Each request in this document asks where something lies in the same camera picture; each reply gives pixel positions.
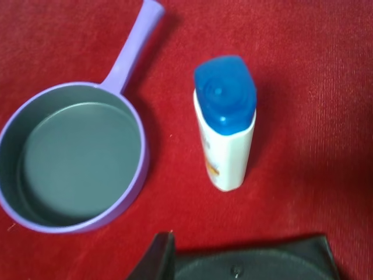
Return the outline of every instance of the white bottle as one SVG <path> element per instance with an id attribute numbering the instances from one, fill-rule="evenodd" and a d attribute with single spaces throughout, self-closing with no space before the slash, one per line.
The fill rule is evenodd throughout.
<path id="1" fill-rule="evenodd" d="M 243 60 L 212 59 L 195 70 L 193 103 L 207 173 L 221 191 L 244 181 L 256 119 L 256 89 Z"/>

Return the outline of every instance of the blue cap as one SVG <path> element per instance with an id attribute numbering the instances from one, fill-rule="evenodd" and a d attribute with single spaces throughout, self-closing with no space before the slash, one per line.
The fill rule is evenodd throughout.
<path id="1" fill-rule="evenodd" d="M 256 108 L 256 89 L 239 56 L 217 57 L 198 66 L 194 81 L 203 118 L 213 130 L 232 135 L 249 128 Z"/>

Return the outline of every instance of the saucepan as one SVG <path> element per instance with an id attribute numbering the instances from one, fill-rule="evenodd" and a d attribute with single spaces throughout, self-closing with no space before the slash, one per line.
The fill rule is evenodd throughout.
<path id="1" fill-rule="evenodd" d="M 21 106 L 0 134 L 0 204 L 44 233 L 86 232 L 118 217 L 139 194 L 149 150 L 139 114 L 121 95 L 164 14 L 144 0 L 101 84 L 53 86 Z"/>

